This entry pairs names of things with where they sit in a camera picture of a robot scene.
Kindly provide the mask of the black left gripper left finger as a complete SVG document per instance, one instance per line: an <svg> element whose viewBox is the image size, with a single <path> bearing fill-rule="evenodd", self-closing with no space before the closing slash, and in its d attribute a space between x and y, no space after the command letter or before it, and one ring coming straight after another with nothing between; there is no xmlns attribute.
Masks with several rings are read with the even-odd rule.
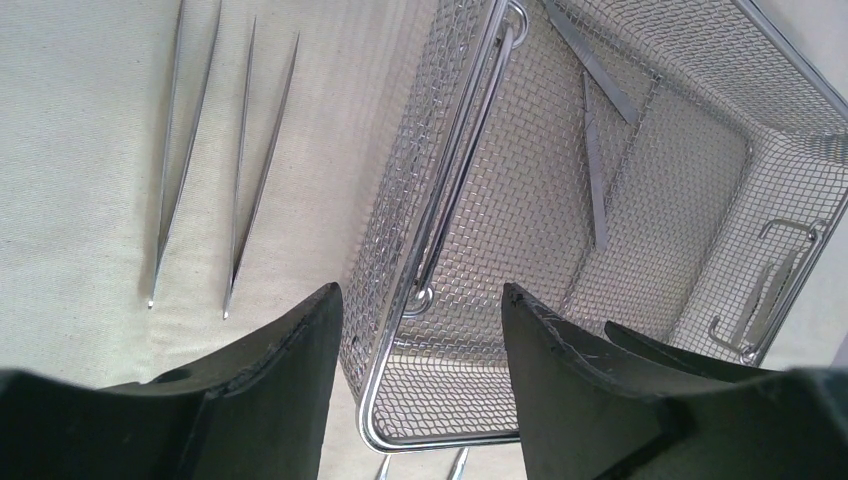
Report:
<svg viewBox="0 0 848 480"><path fill-rule="evenodd" d="M329 283L146 383L1 373L5 479L314 479L343 323Z"/></svg>

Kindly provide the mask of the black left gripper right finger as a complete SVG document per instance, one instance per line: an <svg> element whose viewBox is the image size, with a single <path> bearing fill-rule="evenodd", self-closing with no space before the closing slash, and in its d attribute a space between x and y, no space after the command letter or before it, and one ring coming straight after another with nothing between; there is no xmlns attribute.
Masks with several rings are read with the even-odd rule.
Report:
<svg viewBox="0 0 848 480"><path fill-rule="evenodd" d="M847 372L726 383L632 354L515 283L502 328L531 479L843 479Z"/></svg>

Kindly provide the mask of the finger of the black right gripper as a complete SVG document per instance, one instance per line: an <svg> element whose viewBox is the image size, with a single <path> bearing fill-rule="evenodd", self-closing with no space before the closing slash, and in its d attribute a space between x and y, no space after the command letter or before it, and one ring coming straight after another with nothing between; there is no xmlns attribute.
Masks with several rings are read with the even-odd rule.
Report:
<svg viewBox="0 0 848 480"><path fill-rule="evenodd" d="M659 365L726 383L743 380L742 365L666 345L624 325L608 321L604 333L618 347Z"/></svg>

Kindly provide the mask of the metal surgical instrument tray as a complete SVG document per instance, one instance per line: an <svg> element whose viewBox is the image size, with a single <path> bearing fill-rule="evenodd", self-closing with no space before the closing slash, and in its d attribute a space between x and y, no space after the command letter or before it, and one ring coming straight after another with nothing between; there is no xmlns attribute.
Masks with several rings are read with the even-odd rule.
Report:
<svg viewBox="0 0 848 480"><path fill-rule="evenodd" d="M380 453L513 443L501 295L761 365L847 213L847 98L762 1L433 1L347 270L340 361ZM608 248L590 197L582 73Z"/></svg>

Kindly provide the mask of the metal tweezers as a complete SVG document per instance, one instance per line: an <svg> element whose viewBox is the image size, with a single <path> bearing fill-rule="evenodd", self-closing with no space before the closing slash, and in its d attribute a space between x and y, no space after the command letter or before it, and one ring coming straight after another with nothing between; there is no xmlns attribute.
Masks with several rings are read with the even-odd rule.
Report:
<svg viewBox="0 0 848 480"><path fill-rule="evenodd" d="M207 96L213 60L215 58L223 3L211 4L211 32L206 35L206 44L200 49L202 64L199 72L195 98L188 113L183 114L178 107L181 75L187 70L183 65L183 47L187 32L187 11L189 3L180 1L176 11L174 35L167 67L167 96L165 97L163 131L157 147L157 180L155 190L155 214L153 216L153 244L148 269L145 307L153 309L157 303L160 277L169 249L172 231L178 210L184 195L188 172L192 163L193 151L198 136L203 108ZM178 123L183 117L190 123L184 140L176 138Z"/></svg>

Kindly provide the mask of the beige cloth wrap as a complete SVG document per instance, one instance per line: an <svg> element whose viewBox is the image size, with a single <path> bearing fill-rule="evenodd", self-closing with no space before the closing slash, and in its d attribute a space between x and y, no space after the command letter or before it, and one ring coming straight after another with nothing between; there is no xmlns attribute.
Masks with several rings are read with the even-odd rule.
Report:
<svg viewBox="0 0 848 480"><path fill-rule="evenodd" d="M178 107L195 98L211 4L187 1ZM146 382L341 281L436 10L433 1L223 1L156 306L145 307L157 147L179 1L1 5L1 363L91 387ZM221 318L241 90L279 91L275 160Z"/></svg>

